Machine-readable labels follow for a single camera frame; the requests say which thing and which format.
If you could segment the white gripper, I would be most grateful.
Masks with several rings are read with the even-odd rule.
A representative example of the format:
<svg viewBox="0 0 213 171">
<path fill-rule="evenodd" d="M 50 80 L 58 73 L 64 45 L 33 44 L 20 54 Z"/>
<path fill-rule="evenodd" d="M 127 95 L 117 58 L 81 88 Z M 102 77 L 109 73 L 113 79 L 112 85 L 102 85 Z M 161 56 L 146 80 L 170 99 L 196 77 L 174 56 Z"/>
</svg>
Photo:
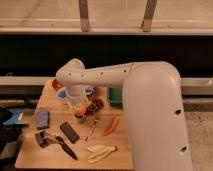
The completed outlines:
<svg viewBox="0 0 213 171">
<path fill-rule="evenodd" d="M 83 114 L 87 112 L 87 108 L 90 106 L 90 100 L 86 99 L 85 88 L 81 85 L 74 85 L 67 88 L 67 105 L 69 111 L 74 114 L 74 107 L 72 104 L 78 104 L 83 101 Z"/>
</svg>

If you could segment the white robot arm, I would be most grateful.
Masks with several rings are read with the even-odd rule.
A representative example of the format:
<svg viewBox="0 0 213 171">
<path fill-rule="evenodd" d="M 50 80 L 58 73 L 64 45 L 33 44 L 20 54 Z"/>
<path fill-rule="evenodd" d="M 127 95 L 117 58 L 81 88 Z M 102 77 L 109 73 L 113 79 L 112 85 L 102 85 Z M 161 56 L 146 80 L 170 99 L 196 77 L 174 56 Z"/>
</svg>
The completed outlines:
<svg viewBox="0 0 213 171">
<path fill-rule="evenodd" d="M 134 171 L 193 171 L 181 78 L 167 62 L 132 62 L 86 69 L 72 59 L 56 72 L 66 88 L 122 89 Z"/>
</svg>

